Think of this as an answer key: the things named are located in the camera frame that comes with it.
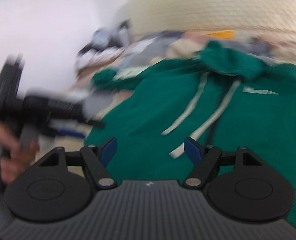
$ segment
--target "clothing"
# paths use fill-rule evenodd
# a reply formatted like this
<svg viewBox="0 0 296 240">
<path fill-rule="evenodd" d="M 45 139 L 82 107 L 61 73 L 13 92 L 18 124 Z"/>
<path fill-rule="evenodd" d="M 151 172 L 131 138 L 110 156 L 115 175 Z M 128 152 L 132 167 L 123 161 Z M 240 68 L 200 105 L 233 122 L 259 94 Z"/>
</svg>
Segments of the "clothing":
<svg viewBox="0 0 296 240">
<path fill-rule="evenodd" d="M 185 111 L 206 72 L 207 82 L 195 108 L 178 127 L 162 135 Z M 93 82 L 101 88 L 134 89 L 134 94 L 108 113 L 103 118 L 105 129 L 93 129 L 85 143 L 99 145 L 117 137 L 118 150 L 107 168 L 119 183 L 123 179 L 183 181 L 193 165 L 186 155 L 173 159 L 169 153 L 209 120 L 222 94 L 227 96 L 240 80 L 220 116 L 212 144 L 225 151 L 249 147 L 296 191 L 296 66 L 272 67 L 211 41 L 194 59 L 164 60 L 129 79 L 113 80 L 114 75 L 107 69 L 94 75 Z M 200 144 L 208 132 L 196 138 Z M 296 200 L 288 220 L 296 226 Z"/>
</svg>

